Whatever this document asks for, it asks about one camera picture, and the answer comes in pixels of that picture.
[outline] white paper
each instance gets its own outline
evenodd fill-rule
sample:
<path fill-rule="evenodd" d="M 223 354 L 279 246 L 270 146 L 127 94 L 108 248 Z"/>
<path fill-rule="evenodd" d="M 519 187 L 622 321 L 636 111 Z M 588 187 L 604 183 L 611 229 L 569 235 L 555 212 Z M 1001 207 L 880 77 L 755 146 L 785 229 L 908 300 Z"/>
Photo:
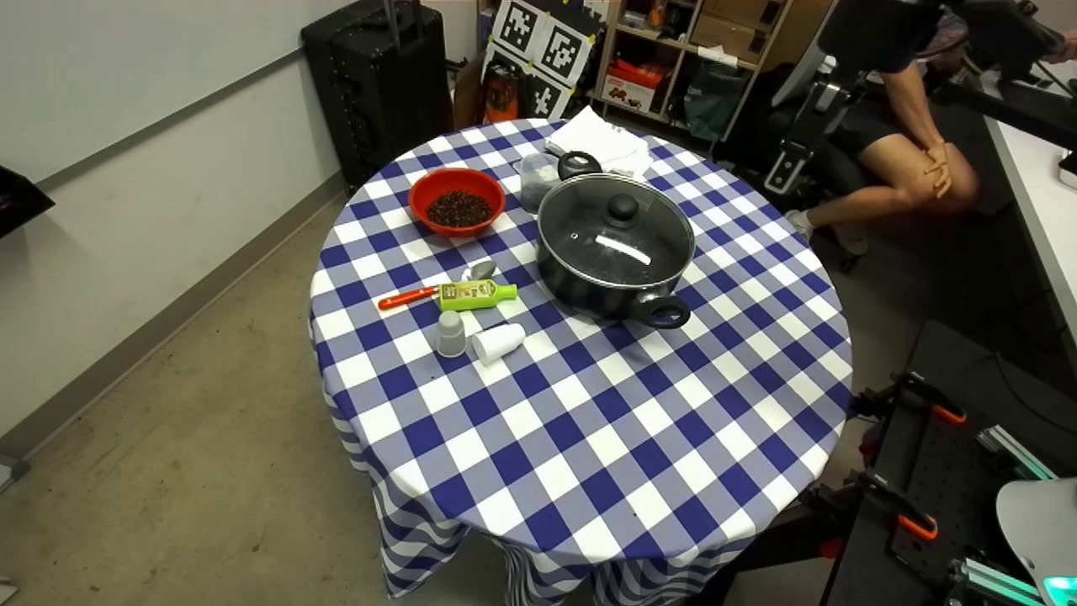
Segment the white paper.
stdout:
<path fill-rule="evenodd" d="M 561 124 L 547 142 L 547 151 L 588 151 L 607 177 L 622 177 L 643 183 L 651 170 L 651 150 L 633 132 L 604 122 L 592 108 L 581 108 L 569 124 Z"/>

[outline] tablecloth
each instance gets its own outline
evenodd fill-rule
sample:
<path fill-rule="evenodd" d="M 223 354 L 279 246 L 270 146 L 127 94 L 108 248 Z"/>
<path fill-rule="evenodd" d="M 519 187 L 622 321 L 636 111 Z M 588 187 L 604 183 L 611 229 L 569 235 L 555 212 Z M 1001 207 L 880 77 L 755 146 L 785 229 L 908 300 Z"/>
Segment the tablecloth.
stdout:
<path fill-rule="evenodd" d="M 311 288 L 311 337 L 351 461 L 372 483 L 393 597 L 476 528 L 507 555 L 507 603 L 696 592 L 818 480 L 845 423 L 852 354 L 840 302 L 790 227 L 731 173 L 646 140 L 646 183 L 696 233 L 680 330 L 592 325 L 539 280 L 535 217 L 512 197 L 469 246 L 416 233 L 406 190 L 472 164 L 519 193 L 515 163 L 552 122 L 434 140 L 376 173 L 333 221 Z M 499 365 L 432 354 L 436 302 L 376 300 L 496 261 L 519 300 L 469 316 L 523 325 Z"/>

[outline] pot lid handle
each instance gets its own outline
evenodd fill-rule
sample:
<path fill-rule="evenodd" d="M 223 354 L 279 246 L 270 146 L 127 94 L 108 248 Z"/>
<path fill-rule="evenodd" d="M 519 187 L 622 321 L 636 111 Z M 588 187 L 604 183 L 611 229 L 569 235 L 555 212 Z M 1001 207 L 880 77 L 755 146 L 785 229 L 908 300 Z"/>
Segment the pot lid handle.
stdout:
<path fill-rule="evenodd" d="M 629 200 L 629 197 L 616 197 L 607 212 L 609 212 L 609 220 L 616 220 L 616 221 L 633 221 L 633 217 L 641 212 L 641 207 L 636 207 L 636 200 Z"/>

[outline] black cable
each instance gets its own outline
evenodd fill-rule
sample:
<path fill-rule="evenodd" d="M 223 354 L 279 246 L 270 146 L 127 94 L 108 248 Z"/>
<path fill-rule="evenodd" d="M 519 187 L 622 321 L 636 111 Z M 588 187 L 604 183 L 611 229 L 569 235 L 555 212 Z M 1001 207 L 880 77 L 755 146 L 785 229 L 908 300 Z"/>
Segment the black cable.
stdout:
<path fill-rule="evenodd" d="M 1031 413 L 1040 419 L 1043 423 L 1053 423 L 1053 427 L 1065 427 L 1066 434 L 1077 434 L 1073 423 L 1065 423 L 1065 422 L 1043 413 L 1040 409 L 1034 409 L 1034 406 L 1015 392 L 1015 383 L 1010 382 L 1010 370 L 1006 370 L 1006 365 L 1003 365 L 1003 357 L 1001 357 L 995 352 L 991 354 L 991 361 L 995 365 L 995 370 L 1001 370 L 1001 376 L 1003 376 L 1003 388 L 1010 392 L 1010 399 L 1013 399 L 1024 412 L 1031 412 Z"/>
<path fill-rule="evenodd" d="M 1037 60 L 1037 69 L 1040 69 L 1056 89 L 1065 89 L 1065 94 L 1071 94 L 1071 89 L 1066 89 L 1053 71 L 1048 71 L 1043 60 Z"/>

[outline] white wall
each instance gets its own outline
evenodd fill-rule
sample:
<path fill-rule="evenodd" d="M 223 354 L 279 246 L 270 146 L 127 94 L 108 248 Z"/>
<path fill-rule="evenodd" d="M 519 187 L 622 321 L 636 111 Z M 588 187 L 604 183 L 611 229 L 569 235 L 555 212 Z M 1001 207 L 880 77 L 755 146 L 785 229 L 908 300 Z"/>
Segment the white wall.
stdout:
<path fill-rule="evenodd" d="M 0 241 L 0 434 L 335 173 L 294 60 L 50 190 Z"/>
<path fill-rule="evenodd" d="M 1037 0 L 1040 21 L 1051 26 L 1077 26 L 1077 0 Z"/>
<path fill-rule="evenodd" d="M 443 23 L 443 58 L 476 60 L 477 50 L 477 0 L 425 0 L 425 6 L 442 15 Z"/>
<path fill-rule="evenodd" d="M 40 183 L 300 50 L 351 0 L 3 0 L 0 164 Z"/>

